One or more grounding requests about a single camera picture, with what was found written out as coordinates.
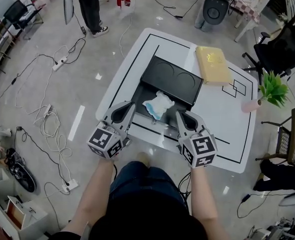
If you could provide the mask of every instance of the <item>white sneaker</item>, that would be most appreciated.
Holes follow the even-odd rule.
[[[102,24],[103,24],[102,20],[99,20],[98,25],[101,26]]]
[[[95,34],[92,33],[92,36],[94,38],[97,38],[99,36],[106,34],[107,32],[109,32],[109,27],[103,26],[103,27],[101,27],[101,30],[99,32],[96,32]]]

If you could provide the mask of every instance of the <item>pink pot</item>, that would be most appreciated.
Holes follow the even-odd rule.
[[[244,113],[249,113],[254,110],[257,110],[259,107],[261,107],[261,101],[259,99],[253,99],[249,102],[242,103],[241,110]]]

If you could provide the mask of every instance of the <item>potted plant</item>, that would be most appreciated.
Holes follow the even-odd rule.
[[[262,92],[262,97],[242,104],[241,109],[243,112],[249,113],[258,109],[262,101],[268,101],[279,108],[284,107],[286,100],[289,101],[287,85],[282,84],[280,76],[275,76],[273,71],[269,74],[263,73],[263,85],[259,85],[259,89]]]

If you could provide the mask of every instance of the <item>green plant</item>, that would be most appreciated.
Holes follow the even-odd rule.
[[[259,104],[267,100],[280,108],[280,105],[284,107],[286,100],[290,101],[286,95],[289,91],[288,87],[282,84],[280,76],[275,76],[273,71],[269,74],[263,73],[263,85],[260,85],[259,89],[263,94],[263,97],[258,100]]]

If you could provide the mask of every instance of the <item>black pants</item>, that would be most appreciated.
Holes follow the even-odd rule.
[[[262,173],[270,178],[270,180],[259,180],[254,190],[295,190],[295,166],[276,165],[270,160],[263,160],[260,168]]]
[[[99,0],[78,0],[85,25],[93,34],[101,30]]]

